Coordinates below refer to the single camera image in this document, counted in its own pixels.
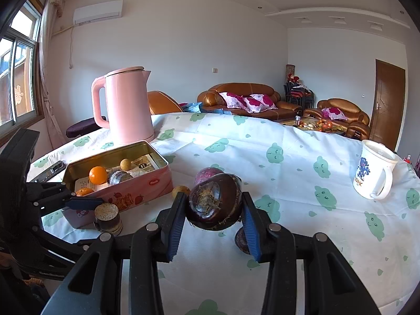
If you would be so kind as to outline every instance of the window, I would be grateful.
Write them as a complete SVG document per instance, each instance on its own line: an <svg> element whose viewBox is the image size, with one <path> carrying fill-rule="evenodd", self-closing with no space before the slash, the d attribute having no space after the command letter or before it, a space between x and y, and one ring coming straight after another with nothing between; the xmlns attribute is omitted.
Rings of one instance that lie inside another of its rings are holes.
<svg viewBox="0 0 420 315"><path fill-rule="evenodd" d="M37 117L34 56L40 19L26 2L0 40L0 135Z"/></svg>

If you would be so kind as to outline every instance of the pink tin box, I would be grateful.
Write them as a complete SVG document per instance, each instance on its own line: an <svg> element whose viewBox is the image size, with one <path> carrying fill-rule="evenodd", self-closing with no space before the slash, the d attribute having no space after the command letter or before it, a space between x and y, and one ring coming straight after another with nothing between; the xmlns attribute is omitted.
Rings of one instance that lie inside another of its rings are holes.
<svg viewBox="0 0 420 315"><path fill-rule="evenodd" d="M168 162L146 141L72 162L67 166L62 181L69 190L75 191L76 180L89 176L89 171L93 167L112 168L119 166L123 159L134 161L146 154L149 154L155 161L157 169L87 195L102 198L105 202L112 202L118 206L120 212L125 211L170 193L173 189L171 169ZM74 210L65 207L62 209L62 214L74 228L90 224L95 219L92 210Z"/></svg>

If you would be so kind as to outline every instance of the brown armchair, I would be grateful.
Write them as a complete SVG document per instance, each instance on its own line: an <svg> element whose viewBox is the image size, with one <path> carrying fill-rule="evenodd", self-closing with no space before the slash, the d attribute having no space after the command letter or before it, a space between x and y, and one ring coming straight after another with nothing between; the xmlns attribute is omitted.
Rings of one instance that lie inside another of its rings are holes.
<svg viewBox="0 0 420 315"><path fill-rule="evenodd" d="M225 100L219 95L220 92L231 92L239 96L248 97L251 94L267 94L276 104L277 109L266 110L258 113L248 113L237 108L228 108ZM201 92L197 97L197 102L203 102L202 108L207 111L223 109L238 116L248 116L265 118L271 121L292 119L302 111L301 106L283 102L278 92L268 85L255 83L225 83L213 86L207 91Z"/></svg>
<svg viewBox="0 0 420 315"><path fill-rule="evenodd" d="M344 120L331 120L335 125L339 125L342 128L346 129L346 137L356 138L359 140L366 140L370 135L369 128L369 116L366 112L360 110L360 108L346 100L341 98L330 98L323 99L318 102L316 109L306 109L303 112L305 117L314 117L314 118L324 118L322 114L322 109L336 107L339 108L343 114L348 118L347 121Z"/></svg>
<svg viewBox="0 0 420 315"><path fill-rule="evenodd" d="M177 102L162 91L148 92L150 114L169 114L171 112L182 112Z"/></svg>

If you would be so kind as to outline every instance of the coffee table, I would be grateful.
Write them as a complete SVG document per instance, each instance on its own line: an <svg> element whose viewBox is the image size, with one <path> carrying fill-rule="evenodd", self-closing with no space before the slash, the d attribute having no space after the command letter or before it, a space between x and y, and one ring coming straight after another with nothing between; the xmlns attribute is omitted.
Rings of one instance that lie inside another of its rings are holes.
<svg viewBox="0 0 420 315"><path fill-rule="evenodd" d="M306 124L312 123L312 124L316 125L316 122L318 122L318 121L319 121L319 119L312 118L312 117L302 117L300 119L301 124L302 123L306 123ZM303 130L303 131L319 131L319 130L304 128L303 126L295 126L295 120L281 121L280 123L283 124L283 125L294 126L294 127L298 128L300 130ZM344 136L346 134L346 130L344 130L343 128L338 127L336 125L333 125L333 127L331 129L324 129L323 132L327 133L327 134L337 134L337 135L341 135L341 136Z"/></svg>

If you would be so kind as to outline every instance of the pink pillow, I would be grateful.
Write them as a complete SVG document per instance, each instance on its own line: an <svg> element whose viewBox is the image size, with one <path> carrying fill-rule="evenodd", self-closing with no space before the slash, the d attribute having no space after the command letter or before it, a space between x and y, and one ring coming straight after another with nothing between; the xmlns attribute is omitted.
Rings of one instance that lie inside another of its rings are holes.
<svg viewBox="0 0 420 315"><path fill-rule="evenodd" d="M257 101L261 102L266 106L265 110L277 109L274 102L268 95L265 94L255 94L251 95L252 98L256 99Z"/></svg>
<svg viewBox="0 0 420 315"><path fill-rule="evenodd" d="M238 108L248 111L248 107L244 101L244 98L231 92L220 92L219 95L225 100L228 108Z"/></svg>
<svg viewBox="0 0 420 315"><path fill-rule="evenodd" d="M257 101L252 97L245 97L244 98L246 106L248 107L248 112L262 112L267 110L267 106Z"/></svg>
<svg viewBox="0 0 420 315"><path fill-rule="evenodd" d="M348 120L339 108L324 108L321 111L324 117L328 117L330 120Z"/></svg>

